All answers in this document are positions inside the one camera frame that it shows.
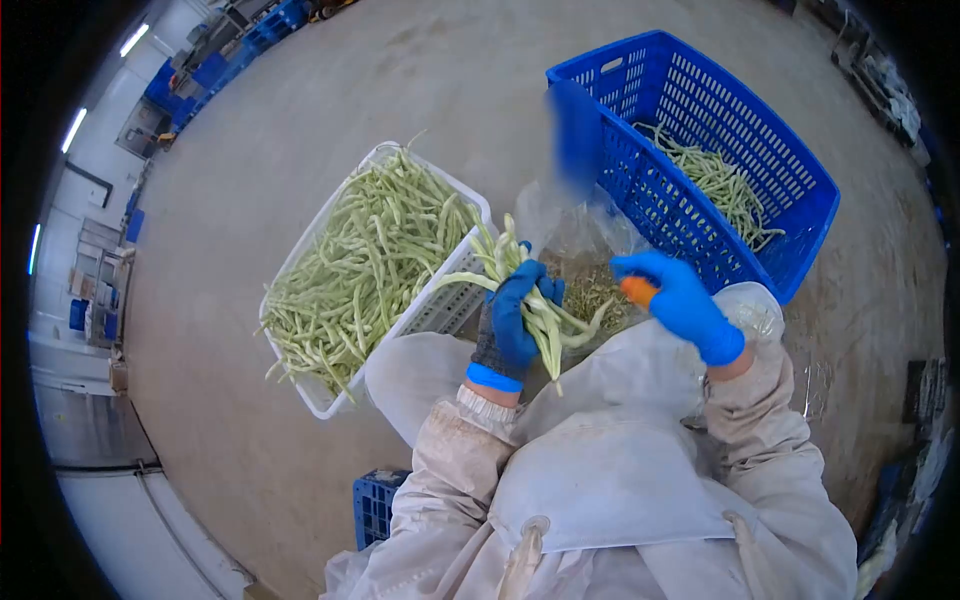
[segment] ceiling light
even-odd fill
[[[77,116],[73,118],[73,125],[70,126],[70,131],[67,132],[66,137],[63,139],[63,145],[60,146],[60,149],[63,150],[63,153],[66,154],[68,148],[70,148],[70,142],[73,141],[73,136],[77,134],[77,130],[80,128],[80,124],[84,121],[86,117],[86,108],[81,108],[80,112],[77,113]]]
[[[124,43],[123,47],[120,48],[120,58],[125,57],[127,53],[130,52],[131,48],[133,48],[136,42],[140,41],[140,38],[147,33],[148,29],[150,29],[150,25],[147,25],[146,23],[142,23],[140,25],[140,29],[136,30],[136,33],[130,36],[130,39],[128,39],[126,43]]]
[[[27,275],[34,274],[34,260],[36,260],[36,243],[40,239],[40,223],[34,228],[34,246],[30,249],[30,264],[27,265]]]

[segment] orange tool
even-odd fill
[[[620,281],[620,291],[634,304],[650,310],[650,300],[660,291],[660,288],[654,286],[646,277],[628,276]]]

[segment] green bean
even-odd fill
[[[490,232],[480,219],[476,207],[468,208],[477,233],[470,236],[470,246],[474,256],[484,265],[486,276],[477,273],[454,273],[441,277],[437,287],[451,283],[471,283],[491,291],[496,291],[504,279],[516,271],[517,267],[527,259],[526,248],[516,242],[514,233],[514,219],[510,214],[504,215],[504,232],[493,242]],[[557,393],[562,396],[563,388],[558,381],[562,367],[561,356],[563,348],[582,346],[600,329],[600,322],[604,313],[611,305],[612,299],[604,303],[593,315],[589,324],[571,316],[553,301],[543,297],[536,286],[527,294],[520,304],[520,316],[524,328],[530,332],[540,350],[540,359],[546,368],[550,379],[557,385]],[[579,333],[568,334],[563,327],[579,330]]]
[[[257,332],[279,348],[280,380],[348,389],[367,356],[468,234],[463,199],[399,148],[350,174],[324,226],[267,289]]]
[[[661,121],[656,127],[652,127],[636,122],[634,128],[642,127],[653,131],[653,141],[657,149],[666,154],[700,188],[731,224],[747,248],[753,253],[760,252],[774,235],[786,233],[783,229],[766,229],[762,226],[760,217],[765,208],[747,183],[746,171],[742,166],[727,164],[720,153],[704,152],[699,146],[681,146],[663,134],[663,124]]]

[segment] white sleeve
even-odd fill
[[[761,342],[746,373],[708,386],[708,431],[725,444],[727,487],[754,505],[800,571],[817,575],[812,588],[824,597],[851,598],[856,539],[830,503],[821,480],[824,458],[809,441],[804,418],[790,410],[792,395],[786,351],[780,342]]]
[[[414,445],[413,472],[394,496],[390,538],[370,556],[351,598],[419,598],[437,591],[474,545],[507,460],[516,409],[461,386],[433,407]]]

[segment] plastic bag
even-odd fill
[[[649,250],[650,243],[602,187],[594,185],[589,198],[574,198],[565,188],[533,181],[516,198],[514,218],[517,239],[529,241],[531,256],[547,266],[550,276],[566,282],[567,312],[589,321],[603,302],[613,298],[596,337],[580,348],[564,350],[564,371],[613,334],[650,318],[620,293],[608,266],[614,256]]]

